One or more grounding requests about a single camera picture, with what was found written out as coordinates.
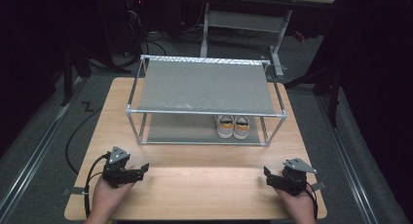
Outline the wooden desk with white legs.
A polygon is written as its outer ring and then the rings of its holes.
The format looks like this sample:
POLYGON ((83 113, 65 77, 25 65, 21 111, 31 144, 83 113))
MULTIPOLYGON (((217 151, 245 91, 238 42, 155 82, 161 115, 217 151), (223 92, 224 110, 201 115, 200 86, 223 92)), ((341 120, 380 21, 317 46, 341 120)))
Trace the wooden desk with white legs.
MULTIPOLYGON (((334 0, 275 0, 281 3, 292 4, 315 4, 316 6, 322 6, 323 4, 330 5, 334 3, 334 0)), ((292 9, 287 8, 281 16, 264 16, 254 14, 252 10, 246 9, 246 4, 243 4, 244 11, 238 13, 231 10, 212 10, 209 7, 209 3, 204 4, 204 25, 203 25, 203 41, 201 45, 200 56, 207 57, 208 51, 208 32, 211 27, 218 28, 230 28, 249 30, 256 32, 269 32, 276 33, 277 38, 274 44, 269 47, 269 53, 271 62, 275 66, 276 76, 278 78, 283 77, 282 64, 280 62, 279 50, 282 44, 285 31, 290 22, 292 15, 292 9)))

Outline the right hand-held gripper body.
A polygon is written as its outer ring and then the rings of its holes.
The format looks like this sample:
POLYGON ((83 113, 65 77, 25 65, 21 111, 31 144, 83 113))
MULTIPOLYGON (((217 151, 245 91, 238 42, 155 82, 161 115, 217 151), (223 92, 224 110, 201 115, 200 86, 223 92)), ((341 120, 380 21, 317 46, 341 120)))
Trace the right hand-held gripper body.
POLYGON ((306 189, 308 172, 318 173, 315 168, 300 158, 285 160, 283 165, 282 175, 286 180, 286 192, 292 196, 296 196, 306 189))

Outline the grey metal floor rail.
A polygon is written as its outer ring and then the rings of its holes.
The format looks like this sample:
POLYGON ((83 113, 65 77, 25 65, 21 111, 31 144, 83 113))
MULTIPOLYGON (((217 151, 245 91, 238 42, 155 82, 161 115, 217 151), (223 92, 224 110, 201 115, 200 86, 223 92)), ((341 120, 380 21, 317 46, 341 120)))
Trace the grey metal floor rail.
POLYGON ((72 103, 63 103, 63 81, 31 116, 0 159, 0 223, 61 219, 74 174, 64 160, 62 136, 72 103))
POLYGON ((326 101, 321 96, 316 96, 315 100, 318 107, 322 113, 323 119, 326 121, 330 134, 332 135, 334 141, 334 147, 337 152, 338 161, 342 167, 347 182, 350 186, 352 195, 356 201, 357 208, 361 214, 364 224, 379 224, 377 216, 371 206, 370 201, 367 198, 365 189, 361 184, 359 177, 357 175, 356 169, 349 157, 346 150, 344 141, 336 127, 331 123, 328 116, 328 107, 326 101))

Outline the person's left hand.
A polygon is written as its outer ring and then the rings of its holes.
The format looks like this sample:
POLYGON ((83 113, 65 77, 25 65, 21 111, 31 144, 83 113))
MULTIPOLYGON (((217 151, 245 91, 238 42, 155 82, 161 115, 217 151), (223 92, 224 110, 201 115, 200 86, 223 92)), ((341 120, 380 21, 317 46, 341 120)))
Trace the person's left hand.
POLYGON ((105 213, 111 218, 114 211, 119 207, 133 186, 133 183, 127 183, 120 188, 113 188, 104 179, 99 178, 94 187, 91 212, 105 213))

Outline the person's right hand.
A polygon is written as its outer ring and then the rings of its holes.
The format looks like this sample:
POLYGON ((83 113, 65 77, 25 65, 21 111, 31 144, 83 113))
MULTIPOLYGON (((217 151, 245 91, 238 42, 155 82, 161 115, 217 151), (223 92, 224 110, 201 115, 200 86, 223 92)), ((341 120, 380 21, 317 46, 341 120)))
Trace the person's right hand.
POLYGON ((283 190, 276 189, 276 193, 295 224, 316 224, 314 203, 307 192, 291 196, 283 190))

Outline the white grey child sneaker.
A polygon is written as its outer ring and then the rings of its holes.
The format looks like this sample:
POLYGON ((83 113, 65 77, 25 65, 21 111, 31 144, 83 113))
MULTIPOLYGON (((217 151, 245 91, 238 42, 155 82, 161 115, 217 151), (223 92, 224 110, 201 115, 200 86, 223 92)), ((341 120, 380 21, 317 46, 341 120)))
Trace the white grey child sneaker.
POLYGON ((234 118, 228 115, 217 115, 215 117, 217 134, 221 138, 230 138, 234 132, 234 118))
POLYGON ((250 129, 250 120, 245 116, 235 118, 234 137, 239 140, 247 139, 250 129))

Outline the black metal stand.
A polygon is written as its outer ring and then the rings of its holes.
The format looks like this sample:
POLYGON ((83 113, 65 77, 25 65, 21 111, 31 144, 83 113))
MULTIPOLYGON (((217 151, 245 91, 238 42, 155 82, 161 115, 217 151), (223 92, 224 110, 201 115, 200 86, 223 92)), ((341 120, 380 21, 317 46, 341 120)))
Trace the black metal stand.
POLYGON ((327 117, 330 124, 336 128, 336 111, 339 104, 338 94, 340 87, 341 72, 337 66, 325 66, 314 69, 305 75, 284 84, 287 89, 300 84, 314 84, 314 95, 327 95, 329 102, 327 106, 327 117))
POLYGON ((73 96, 73 70, 82 78, 89 78, 92 71, 86 55, 77 47, 69 47, 63 61, 63 106, 66 106, 73 96))

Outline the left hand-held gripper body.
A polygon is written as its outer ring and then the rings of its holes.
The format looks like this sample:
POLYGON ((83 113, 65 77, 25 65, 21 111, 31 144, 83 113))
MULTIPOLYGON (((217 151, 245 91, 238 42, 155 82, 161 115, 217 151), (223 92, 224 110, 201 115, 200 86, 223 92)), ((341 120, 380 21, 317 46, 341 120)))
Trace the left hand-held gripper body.
POLYGON ((102 178, 113 188, 119 188, 122 184, 127 184, 128 175, 136 174, 132 170, 126 170, 127 161, 131 154, 118 146, 114 146, 110 152, 109 159, 103 169, 102 178))

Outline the grey metal shoe rack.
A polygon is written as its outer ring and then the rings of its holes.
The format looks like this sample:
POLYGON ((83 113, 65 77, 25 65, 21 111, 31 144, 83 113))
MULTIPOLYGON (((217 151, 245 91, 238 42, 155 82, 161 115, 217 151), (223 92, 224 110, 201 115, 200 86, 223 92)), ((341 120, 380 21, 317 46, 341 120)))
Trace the grey metal shoe rack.
POLYGON ((271 72, 268 60, 141 56, 126 107, 137 143, 269 145, 287 118, 271 72), (219 137, 217 115, 248 117, 247 139, 219 137))

